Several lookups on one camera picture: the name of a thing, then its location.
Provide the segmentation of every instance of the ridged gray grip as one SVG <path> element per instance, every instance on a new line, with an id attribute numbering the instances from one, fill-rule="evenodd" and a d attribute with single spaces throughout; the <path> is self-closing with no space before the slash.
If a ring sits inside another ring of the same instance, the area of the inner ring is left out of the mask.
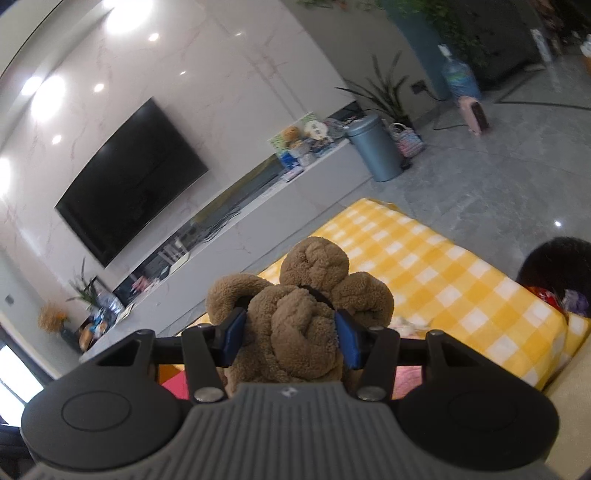
<path id="1" fill-rule="evenodd" d="M 100 455 L 100 445 L 96 445 Z M 177 436 L 135 465 L 102 473 L 40 464 L 25 480 L 557 480 L 540 462 L 467 471 L 416 448 L 389 408 L 340 383 L 244 384 L 233 399 L 192 409 Z"/>

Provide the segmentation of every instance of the colorful bag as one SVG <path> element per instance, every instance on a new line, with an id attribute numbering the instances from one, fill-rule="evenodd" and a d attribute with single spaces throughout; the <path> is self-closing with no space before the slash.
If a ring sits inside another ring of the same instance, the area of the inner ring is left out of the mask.
<path id="1" fill-rule="evenodd" d="M 413 158 L 425 148 L 425 142 L 419 138 L 412 128 L 404 124 L 391 124 L 388 131 L 404 158 Z"/>

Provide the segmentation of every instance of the gray trash can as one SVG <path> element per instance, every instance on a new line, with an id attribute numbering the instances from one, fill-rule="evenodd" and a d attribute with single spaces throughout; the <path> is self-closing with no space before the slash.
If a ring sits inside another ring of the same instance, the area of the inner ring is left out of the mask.
<path id="1" fill-rule="evenodd" d="M 392 180 L 402 173 L 402 155 L 376 113 L 351 122 L 347 135 L 375 181 Z"/>

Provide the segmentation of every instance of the dried flower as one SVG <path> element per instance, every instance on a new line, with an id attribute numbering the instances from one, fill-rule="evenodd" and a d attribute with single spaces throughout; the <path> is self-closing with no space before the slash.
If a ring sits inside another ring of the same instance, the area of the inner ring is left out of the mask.
<path id="1" fill-rule="evenodd" d="M 39 314 L 37 323 L 46 332 L 59 332 L 68 315 L 54 303 L 47 303 Z"/>

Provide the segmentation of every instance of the yellow checkered blanket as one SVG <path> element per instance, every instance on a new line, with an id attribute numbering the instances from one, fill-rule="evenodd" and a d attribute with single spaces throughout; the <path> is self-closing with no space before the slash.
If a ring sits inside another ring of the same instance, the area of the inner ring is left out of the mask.
<path id="1" fill-rule="evenodd" d="M 395 316 L 424 332 L 447 332 L 537 388 L 589 332 L 587 319 L 571 314 L 567 324 L 506 275 L 392 204 L 359 200 L 313 235 L 340 246 L 351 273 L 383 281 L 394 295 Z M 282 262 L 259 275 L 279 283 Z"/>

